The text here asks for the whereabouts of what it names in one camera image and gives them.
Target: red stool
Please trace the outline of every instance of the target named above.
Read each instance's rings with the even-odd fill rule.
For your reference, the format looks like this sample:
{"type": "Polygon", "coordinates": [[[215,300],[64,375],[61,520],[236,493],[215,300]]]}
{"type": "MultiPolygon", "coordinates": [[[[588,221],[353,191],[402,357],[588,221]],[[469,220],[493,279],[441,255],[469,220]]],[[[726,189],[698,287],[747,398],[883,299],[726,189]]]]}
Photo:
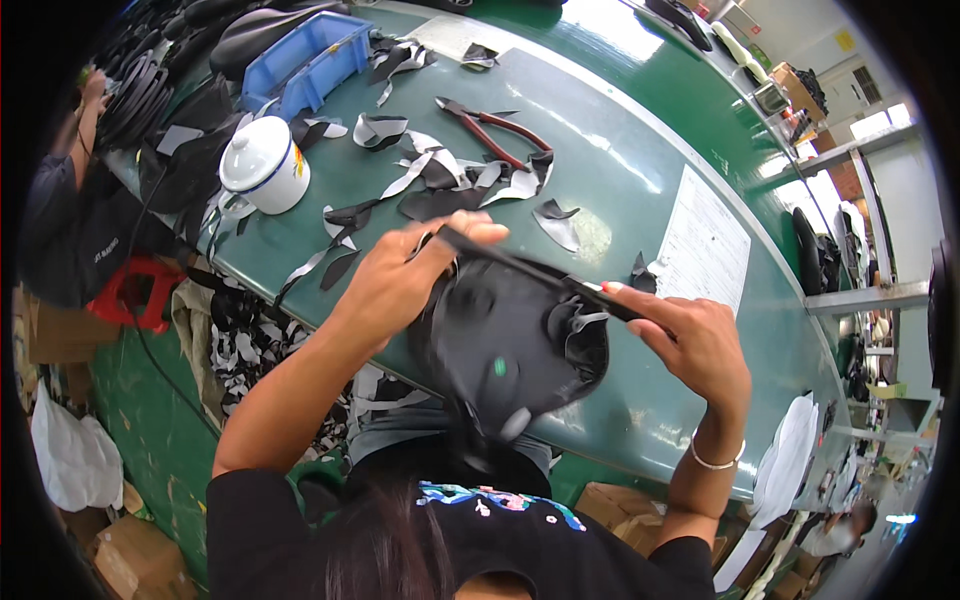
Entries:
{"type": "MultiPolygon", "coordinates": [[[[127,274],[127,265],[120,267],[104,286],[97,298],[93,299],[86,309],[104,321],[134,325],[133,310],[138,304],[125,293],[124,280],[127,274]]],[[[152,276],[153,288],[150,298],[142,315],[137,315],[136,324],[141,329],[151,329],[154,333],[164,333],[170,324],[163,320],[163,307],[173,291],[173,287],[186,279],[186,274],[172,269],[146,256],[133,256],[130,259],[131,276],[152,276]]]]}

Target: bangle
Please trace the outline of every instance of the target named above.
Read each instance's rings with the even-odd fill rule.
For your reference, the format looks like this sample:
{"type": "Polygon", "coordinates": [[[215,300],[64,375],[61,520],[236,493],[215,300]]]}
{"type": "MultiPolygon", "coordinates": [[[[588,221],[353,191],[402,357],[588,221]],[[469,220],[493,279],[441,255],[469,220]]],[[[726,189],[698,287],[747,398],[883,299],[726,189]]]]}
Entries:
{"type": "Polygon", "coordinates": [[[693,459],[700,463],[702,467],[708,468],[710,470],[723,470],[724,468],[730,468],[736,465],[737,461],[740,460],[740,457],[743,456],[743,451],[747,449],[747,441],[744,440],[743,444],[740,445],[740,451],[737,453],[736,458],[726,463],[725,465],[711,465],[710,463],[704,462],[704,459],[697,456],[697,448],[693,447],[693,439],[697,437],[697,430],[693,430],[693,435],[690,436],[690,452],[693,454],[693,459]]]}

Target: cable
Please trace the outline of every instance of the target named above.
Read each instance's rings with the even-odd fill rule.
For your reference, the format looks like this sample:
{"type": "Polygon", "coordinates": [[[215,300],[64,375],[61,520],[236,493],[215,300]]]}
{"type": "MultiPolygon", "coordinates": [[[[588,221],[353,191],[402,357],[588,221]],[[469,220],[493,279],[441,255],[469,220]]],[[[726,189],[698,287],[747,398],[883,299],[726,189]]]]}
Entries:
{"type": "MultiPolygon", "coordinates": [[[[164,167],[163,172],[160,173],[161,180],[163,179],[163,176],[166,174],[166,172],[167,172],[167,169],[166,167],[164,167]]],[[[144,215],[147,214],[147,209],[150,206],[150,201],[154,198],[154,192],[156,191],[156,188],[157,186],[155,185],[154,189],[151,190],[150,192],[150,198],[143,201],[143,208],[140,210],[140,216],[136,218],[136,223],[133,225],[133,231],[130,236],[130,247],[127,249],[127,260],[124,265],[123,287],[125,291],[127,289],[128,279],[130,278],[130,259],[133,256],[133,246],[134,244],[136,244],[136,234],[140,229],[140,223],[143,221],[144,215]]],[[[167,380],[167,383],[169,383],[170,387],[173,388],[174,393],[176,393],[177,396],[181,400],[183,400],[183,403],[186,404],[191,411],[193,411],[193,413],[197,416],[198,419],[200,419],[200,421],[204,424],[204,427],[206,427],[206,430],[209,431],[210,435],[213,436],[213,439],[219,441],[220,432],[217,431],[213,427],[213,425],[210,424],[209,420],[207,420],[206,416],[204,416],[204,414],[201,413],[197,409],[197,407],[193,405],[193,402],[190,401],[190,398],[188,398],[186,394],[183,393],[183,391],[180,389],[180,386],[178,386],[177,383],[174,382],[174,380],[170,377],[170,375],[168,375],[167,372],[163,370],[160,364],[156,361],[154,354],[150,352],[150,348],[147,346],[147,339],[143,336],[143,330],[140,329],[140,323],[137,321],[136,311],[131,308],[130,314],[133,317],[133,328],[136,329],[136,335],[137,337],[140,338],[140,345],[143,347],[143,351],[147,354],[147,358],[149,358],[150,362],[154,364],[154,368],[156,369],[156,371],[159,372],[160,375],[162,375],[163,378],[167,380]]]]}

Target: cutting pliers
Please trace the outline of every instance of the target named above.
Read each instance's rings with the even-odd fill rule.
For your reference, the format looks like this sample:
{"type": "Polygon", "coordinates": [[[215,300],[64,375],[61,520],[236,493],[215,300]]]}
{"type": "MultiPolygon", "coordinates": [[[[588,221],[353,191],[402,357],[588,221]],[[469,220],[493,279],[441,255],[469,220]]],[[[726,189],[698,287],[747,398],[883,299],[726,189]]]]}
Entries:
{"type": "Polygon", "coordinates": [[[502,127],[505,130],[510,130],[511,132],[519,133],[520,135],[526,137],[538,148],[544,151],[553,150],[549,144],[544,142],[538,135],[526,129],[523,126],[518,125],[512,121],[502,119],[496,115],[490,114],[488,112],[479,112],[476,110],[470,110],[459,102],[454,102],[449,98],[444,98],[443,96],[437,96],[434,98],[434,101],[437,103],[437,106],[443,109],[444,111],[452,114],[453,116],[460,119],[460,122],[477,137],[480,141],[484,143],[487,148],[489,148],[493,154],[500,160],[505,160],[509,162],[515,169],[521,171],[530,171],[530,169],[523,164],[521,160],[507,154],[507,151],[500,147],[499,144],[493,141],[489,135],[487,135],[483,129],[480,127],[480,123],[490,123],[491,125],[496,125],[497,127],[502,127]]]}

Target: green workbench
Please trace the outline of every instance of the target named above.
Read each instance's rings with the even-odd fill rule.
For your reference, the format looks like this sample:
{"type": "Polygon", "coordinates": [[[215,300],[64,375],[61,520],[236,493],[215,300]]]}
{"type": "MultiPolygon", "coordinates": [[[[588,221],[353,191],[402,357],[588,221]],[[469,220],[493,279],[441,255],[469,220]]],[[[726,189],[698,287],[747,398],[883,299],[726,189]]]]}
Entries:
{"type": "MultiPolygon", "coordinates": [[[[458,20],[396,2],[357,8],[354,14],[395,35],[407,35],[437,15],[455,34],[458,20]]],[[[769,165],[788,164],[789,158],[715,66],[664,32],[659,22],[636,17],[615,0],[570,0],[559,20],[544,9],[501,2],[480,3],[472,15],[519,35],[498,66],[474,73],[440,57],[420,71],[397,76],[394,93],[380,110],[375,101],[382,84],[367,86],[366,78],[352,77],[327,96],[319,113],[339,117],[351,128],[360,112],[403,115],[410,129],[438,138],[456,157],[482,160],[485,148],[432,98],[448,96],[488,111],[519,109],[513,118],[555,148],[556,162],[538,197],[489,206],[494,220],[512,231],[504,247],[592,281],[626,281],[637,252],[648,259],[657,255],[681,173],[690,165],[751,236],[737,325],[754,376],[754,401],[732,494],[749,500],[759,460],[795,396],[812,389],[822,413],[829,400],[840,399],[837,424],[849,421],[832,355],[836,334],[825,335],[824,325],[831,323],[806,314],[795,275],[797,246],[789,212],[805,202],[805,192],[768,185],[769,165]],[[574,217],[582,245],[578,253],[561,249],[534,221],[531,210],[549,198],[565,209],[581,208],[574,217]]],[[[492,136],[515,156],[532,151],[509,132],[494,128],[492,136]]],[[[409,140],[403,143],[409,147],[409,140]]],[[[375,198],[404,172],[393,164],[401,158],[397,147],[374,154],[349,136],[324,139],[304,156],[312,178],[297,206],[278,216],[257,213],[242,236],[218,238],[214,265],[267,300],[290,272],[329,243],[323,227],[326,204],[337,208],[375,198]]],[[[113,161],[121,179],[133,184],[131,163],[131,156],[113,161]],[[121,168],[124,161],[127,168],[121,168]]],[[[405,225],[396,202],[377,207],[370,224],[352,236],[358,248],[368,251],[385,230],[405,225]]],[[[211,224],[204,232],[202,249],[212,229],[211,224]]],[[[321,292],[331,258],[299,281],[282,306],[314,327],[330,313],[352,274],[321,292]]],[[[612,359],[603,384],[590,397],[534,422],[529,432],[593,460],[667,481],[706,405],[621,323],[611,322],[609,330],[612,359]]],[[[428,387],[404,335],[374,360],[428,387]]],[[[818,456],[815,472],[839,451],[835,445],[843,444],[825,444],[829,452],[818,456]]]]}

